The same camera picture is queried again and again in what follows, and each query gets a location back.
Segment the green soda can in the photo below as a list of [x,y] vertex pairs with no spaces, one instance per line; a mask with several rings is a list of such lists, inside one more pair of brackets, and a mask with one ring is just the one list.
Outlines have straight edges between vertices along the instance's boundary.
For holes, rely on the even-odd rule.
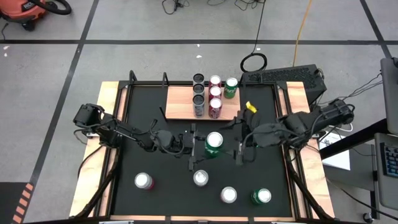
[[251,200],[256,205],[262,205],[271,200],[271,192],[268,189],[257,189],[251,194]]
[[220,149],[223,147],[223,136],[218,132],[212,132],[207,135],[205,142],[205,154],[214,158],[220,153]]
[[225,98],[233,98],[238,88],[238,80],[236,78],[228,78],[225,81],[224,96]]

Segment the red soda can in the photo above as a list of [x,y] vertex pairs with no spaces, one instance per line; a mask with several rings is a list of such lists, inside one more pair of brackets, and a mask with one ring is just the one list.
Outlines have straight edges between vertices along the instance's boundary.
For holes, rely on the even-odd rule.
[[214,99],[214,98],[219,98],[221,99],[221,88],[218,86],[213,86],[211,87],[210,91],[209,91],[209,102]]
[[209,103],[209,117],[213,119],[217,119],[221,115],[221,107],[223,106],[223,103],[221,102],[221,99],[219,98],[213,98],[210,100]]
[[144,189],[144,190],[150,190],[151,188],[154,187],[155,184],[153,178],[144,172],[137,174],[136,179],[134,181],[139,189]]
[[209,91],[213,86],[218,86],[221,88],[221,78],[218,75],[213,75],[210,77],[209,81]]

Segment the wooden tray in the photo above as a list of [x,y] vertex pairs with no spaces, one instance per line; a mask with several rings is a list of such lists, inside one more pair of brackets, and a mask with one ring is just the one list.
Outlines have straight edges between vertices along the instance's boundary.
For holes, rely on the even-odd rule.
[[193,114],[192,98],[192,86],[170,86],[167,92],[166,118],[226,121],[232,120],[234,116],[237,115],[237,112],[241,109],[239,88],[236,90],[235,97],[232,99],[225,98],[223,94],[221,97],[223,107],[221,109],[221,116],[218,119],[213,119],[209,117],[208,114],[208,87],[205,87],[205,115],[203,117],[196,118]]

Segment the can lid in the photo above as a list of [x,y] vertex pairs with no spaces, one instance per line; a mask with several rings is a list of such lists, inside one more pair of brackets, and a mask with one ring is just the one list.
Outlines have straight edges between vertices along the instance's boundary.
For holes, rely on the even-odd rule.
[[212,147],[218,147],[223,143],[223,136],[218,132],[212,132],[207,135],[207,143]]
[[135,183],[137,187],[145,187],[149,181],[146,173],[139,173],[136,175]]
[[205,98],[202,95],[196,95],[193,97],[192,101],[196,105],[201,105],[203,102],[205,102]]
[[193,175],[193,181],[199,186],[204,186],[209,181],[209,175],[204,170],[198,170]]
[[202,82],[204,79],[205,77],[201,73],[197,73],[193,76],[193,81],[195,82]]
[[271,192],[268,189],[261,189],[258,193],[259,200],[267,203],[271,200]]
[[210,77],[210,82],[214,84],[219,84],[221,83],[221,78],[218,75],[213,75]]
[[193,86],[193,91],[195,93],[201,93],[203,90],[205,90],[205,87],[202,84],[196,84]]
[[210,106],[212,108],[217,109],[217,108],[220,108],[221,105],[222,105],[222,102],[219,98],[213,98],[212,100],[210,100]]
[[228,78],[226,80],[226,84],[229,86],[236,86],[238,84],[238,80],[236,78]]
[[218,96],[221,95],[221,88],[218,86],[213,86],[210,88],[210,94],[212,94],[213,96]]
[[237,198],[236,191],[233,189],[233,187],[225,187],[221,194],[224,201],[228,203],[234,202]]

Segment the gray floor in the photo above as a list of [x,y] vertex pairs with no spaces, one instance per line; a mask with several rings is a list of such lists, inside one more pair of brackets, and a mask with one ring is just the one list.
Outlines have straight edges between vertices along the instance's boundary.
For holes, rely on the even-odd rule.
[[[69,0],[73,14],[47,16],[36,30],[10,24],[9,40],[79,40],[91,6],[97,0]],[[240,11],[234,0],[208,6],[190,0],[174,15],[163,12],[161,0],[99,0],[88,40],[254,40],[261,7]],[[166,3],[171,7],[171,0]],[[395,0],[366,1],[385,40],[398,40]],[[259,38],[294,40],[307,0],[267,0]],[[377,40],[359,0],[313,2],[302,40]],[[0,182],[28,182],[42,148],[77,44],[0,44]],[[292,66],[294,45],[258,45],[267,68]],[[74,138],[72,119],[82,103],[95,103],[102,81],[125,80],[133,69],[139,80],[188,80],[197,72],[240,77],[246,44],[85,44],[73,73],[65,104],[54,131],[25,222],[67,218],[76,186],[76,172],[85,146]],[[398,46],[388,46],[393,56]],[[380,45],[299,45],[296,65],[316,64],[325,72],[328,91],[322,101],[350,94],[375,77],[384,57]],[[258,67],[258,58],[247,69]],[[346,100],[356,106],[354,132],[385,117],[381,86]],[[344,186],[369,203],[367,191]],[[329,186],[336,217],[361,222],[368,209]],[[397,211],[386,211],[398,215]],[[382,217],[380,223],[393,223]]]

